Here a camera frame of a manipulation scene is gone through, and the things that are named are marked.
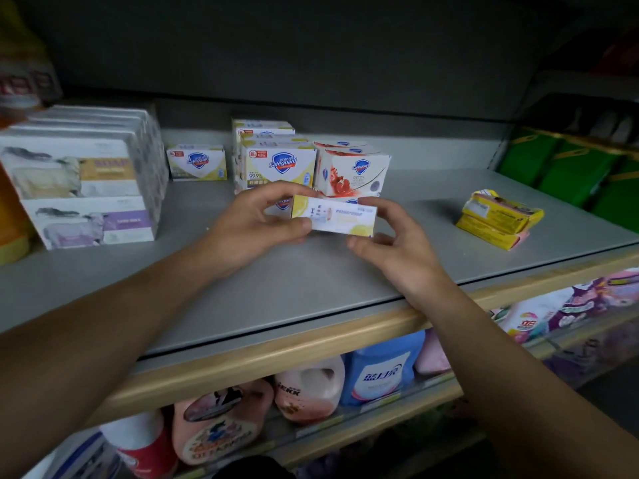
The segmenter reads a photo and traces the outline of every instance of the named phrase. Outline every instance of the lemon image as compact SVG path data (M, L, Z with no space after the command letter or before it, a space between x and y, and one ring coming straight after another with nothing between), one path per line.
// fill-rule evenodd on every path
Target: lemon image
M301 195L293 197L293 212L291 218L301 217L309 206L309 198Z
M362 235L363 237L370 237L372 235L372 225L355 225L348 231L351 235Z

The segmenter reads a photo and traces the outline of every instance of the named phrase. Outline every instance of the hand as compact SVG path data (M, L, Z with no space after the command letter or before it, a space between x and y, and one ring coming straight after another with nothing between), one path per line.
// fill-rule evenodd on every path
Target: hand
M360 198L358 203L377 207L378 217L390 224L395 237L382 233L372 239L349 236L348 248L379 267L413 307L423 311L430 299L438 298L442 285L457 288L439 263L422 227L401 205L376 197Z
M311 231L308 218L282 220L264 215L267 207L293 195L316 197L318 194L301 184L277 181L235 197L213 228L195 244L201 255L212 257L215 277L234 273L275 245L304 241L304 236Z

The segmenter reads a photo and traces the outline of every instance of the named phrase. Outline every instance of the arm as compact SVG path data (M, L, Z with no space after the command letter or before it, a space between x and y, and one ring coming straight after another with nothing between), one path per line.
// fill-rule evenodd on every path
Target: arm
M293 194L316 196L285 182L243 192L191 246L0 335L0 477L20 477L81 427L189 299L271 246L302 240L310 220L263 214Z
M424 231L398 204L376 198L395 238L349 237L432 322L480 424L515 475L538 465L548 476L632 477L639 441L563 383L504 333L451 281Z

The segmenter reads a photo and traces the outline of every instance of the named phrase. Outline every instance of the green package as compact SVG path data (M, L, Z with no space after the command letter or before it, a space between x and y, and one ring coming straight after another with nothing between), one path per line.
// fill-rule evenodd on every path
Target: green package
M562 142L562 135L541 129L519 126L497 170L508 178L534 186L544 172L544 166Z
M592 213L639 233L639 153L624 158L606 180Z
M580 138L566 137L552 156L537 187L559 200L583 208L627 151Z

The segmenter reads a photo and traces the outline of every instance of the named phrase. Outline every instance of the blue bottle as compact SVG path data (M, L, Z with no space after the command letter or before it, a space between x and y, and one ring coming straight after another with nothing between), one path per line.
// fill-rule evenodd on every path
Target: blue bottle
M357 406L399 390L415 374L426 334L418 331L342 355L346 379L340 405Z

